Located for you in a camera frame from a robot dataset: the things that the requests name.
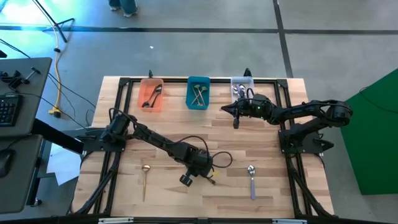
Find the keyboard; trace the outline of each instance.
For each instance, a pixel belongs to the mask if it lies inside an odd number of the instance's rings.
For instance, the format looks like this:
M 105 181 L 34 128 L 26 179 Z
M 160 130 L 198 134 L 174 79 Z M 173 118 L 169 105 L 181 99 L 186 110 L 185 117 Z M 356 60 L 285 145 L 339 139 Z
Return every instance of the keyboard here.
M 0 127 L 15 125 L 22 98 L 22 95 L 0 95 Z

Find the black table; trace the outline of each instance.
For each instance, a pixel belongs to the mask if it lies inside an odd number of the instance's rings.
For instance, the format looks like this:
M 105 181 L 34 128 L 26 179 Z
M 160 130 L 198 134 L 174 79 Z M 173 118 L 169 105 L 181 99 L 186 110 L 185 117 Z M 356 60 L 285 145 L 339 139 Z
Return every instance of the black table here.
M 17 88 L 19 94 L 24 97 L 15 126 L 0 127 L 0 150 L 7 148 L 15 140 L 23 138 L 11 147 L 16 153 L 10 172 L 7 176 L 0 178 L 0 214 L 20 212 L 24 205 L 35 204 L 40 182 L 37 174 L 43 153 L 40 148 L 44 139 L 74 152 L 82 152 L 82 143 L 35 118 L 51 62 L 51 58 L 0 60 L 0 70 L 11 76 L 15 70 L 18 70 L 22 77 L 26 77 L 32 71 L 31 67 L 41 72 L 40 75 L 33 75 L 28 85 L 22 84 Z M 0 95 L 10 92 L 12 90 L 7 83 L 0 81 Z

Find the blue bin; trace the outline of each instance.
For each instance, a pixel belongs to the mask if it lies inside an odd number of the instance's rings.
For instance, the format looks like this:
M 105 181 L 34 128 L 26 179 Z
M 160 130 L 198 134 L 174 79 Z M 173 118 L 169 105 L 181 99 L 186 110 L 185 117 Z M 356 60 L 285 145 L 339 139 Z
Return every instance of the blue bin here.
M 203 106 L 198 106 L 198 102 L 195 101 L 192 105 L 192 101 L 196 98 L 193 90 L 195 90 L 195 93 L 198 95 L 198 90 L 194 88 L 193 86 L 195 85 L 200 85 L 207 87 L 206 91 L 203 91 L 201 93 L 205 104 Z M 188 109 L 190 110 L 205 110 L 209 106 L 210 102 L 210 78 L 209 77 L 188 77 L 188 82 L 187 82 L 187 97 L 185 100 L 185 104 L 187 104 Z

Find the silver spoon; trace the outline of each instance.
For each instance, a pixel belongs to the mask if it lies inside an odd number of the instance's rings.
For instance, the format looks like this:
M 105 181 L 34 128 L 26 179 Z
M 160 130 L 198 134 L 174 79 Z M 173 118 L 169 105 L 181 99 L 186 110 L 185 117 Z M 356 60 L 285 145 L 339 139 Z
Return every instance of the silver spoon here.
M 231 89 L 232 89 L 232 93 L 234 93 L 234 94 L 239 94 L 239 90 L 238 90 L 238 88 L 236 87 L 236 86 L 231 86 Z
M 149 99 L 148 99 L 147 101 L 145 101 L 145 102 L 142 104 L 142 107 L 145 107 L 145 108 L 153 108 L 153 107 L 154 107 L 154 104 L 155 104 L 155 101 L 156 101 L 156 98 L 157 98 L 157 96 L 159 96 L 159 94 L 162 92 L 162 89 L 163 89 L 163 85 L 162 85 L 162 84 L 157 85 L 157 86 L 155 87 L 154 91 L 152 92 L 151 96 L 149 97 Z M 152 97 L 153 97 L 155 94 L 156 94 L 156 96 L 155 96 L 155 98 L 154 98 L 154 101 L 152 102 L 152 105 L 150 105 L 150 104 L 149 104 L 150 99 L 152 99 Z
M 256 168 L 252 165 L 248 166 L 248 173 L 251 177 L 251 184 L 250 184 L 251 200 L 255 200 L 256 191 L 254 190 L 254 174 L 256 173 Z

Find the wooden tabletop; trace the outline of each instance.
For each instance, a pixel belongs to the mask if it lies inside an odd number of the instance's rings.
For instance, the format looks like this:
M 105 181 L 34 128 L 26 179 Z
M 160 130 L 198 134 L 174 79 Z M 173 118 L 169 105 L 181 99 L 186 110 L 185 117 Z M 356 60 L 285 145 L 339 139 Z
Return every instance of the wooden tabletop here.
M 120 77 L 104 77 L 93 127 L 109 124 L 108 110 L 114 106 Z M 287 79 L 293 105 L 308 101 L 304 80 Z M 268 96 L 275 103 L 274 87 L 255 84 L 255 92 Z M 213 218 L 289 218 L 294 217 L 292 199 L 287 178 L 285 158 L 280 152 L 277 131 L 256 118 L 241 118 L 239 129 L 233 129 L 233 117 L 221 111 L 231 103 L 229 84 L 212 83 L 210 105 L 206 111 L 188 110 L 185 105 L 186 83 L 165 83 L 163 110 L 145 113 L 137 107 L 139 83 L 134 84 L 129 114 L 151 130 L 176 141 L 188 135 L 198 135 L 207 142 L 210 153 L 228 151 L 233 163 L 227 169 L 216 168 L 211 185 L 202 177 L 193 178 L 186 187 L 179 179 L 186 167 L 176 163 L 166 152 L 138 140 L 127 142 L 119 165 L 112 216 L 130 217 L 213 217 Z M 122 97 L 123 108 L 125 92 Z M 311 117 L 296 119 L 298 123 Z M 204 148 L 201 141 L 187 142 Z M 73 201 L 73 209 L 79 209 L 98 185 L 103 152 L 94 152 L 81 167 Z M 325 171 L 319 158 L 302 154 L 308 188 L 326 211 L 333 213 Z M 227 164 L 228 156 L 216 157 L 215 164 Z M 143 171 L 141 166 L 152 168 L 147 176 L 146 200 L 142 201 Z M 250 178 L 247 167 L 256 167 L 256 200 L 250 199 Z M 108 196 L 104 191 L 103 206 Z M 304 211 L 302 194 L 298 190 L 300 208 Z

